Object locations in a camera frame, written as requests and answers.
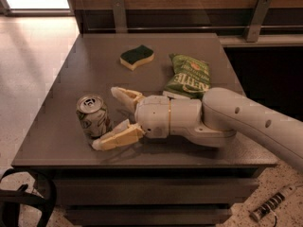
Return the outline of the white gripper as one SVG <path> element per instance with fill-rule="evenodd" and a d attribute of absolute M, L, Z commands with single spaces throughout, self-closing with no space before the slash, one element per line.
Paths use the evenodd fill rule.
<path fill-rule="evenodd" d="M 145 98 L 140 92 L 121 87 L 112 87 L 111 93 L 130 112 L 135 111 L 138 124 L 131 124 L 128 119 L 122 121 L 93 141 L 92 148 L 95 150 L 124 147 L 138 142 L 144 134 L 148 138 L 180 135 L 191 139 L 198 135 L 202 126 L 202 102 L 199 99 Z"/>

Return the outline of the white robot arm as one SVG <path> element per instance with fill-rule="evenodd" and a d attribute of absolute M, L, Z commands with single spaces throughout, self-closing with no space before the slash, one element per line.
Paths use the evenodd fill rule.
<path fill-rule="evenodd" d="M 134 115 L 92 143 L 95 150 L 108 150 L 170 135 L 208 147 L 222 147 L 240 132 L 278 158 L 303 170 L 303 122 L 273 111 L 224 88 L 211 88 L 201 99 L 172 98 L 169 95 L 143 96 L 120 87 L 113 97 Z"/>

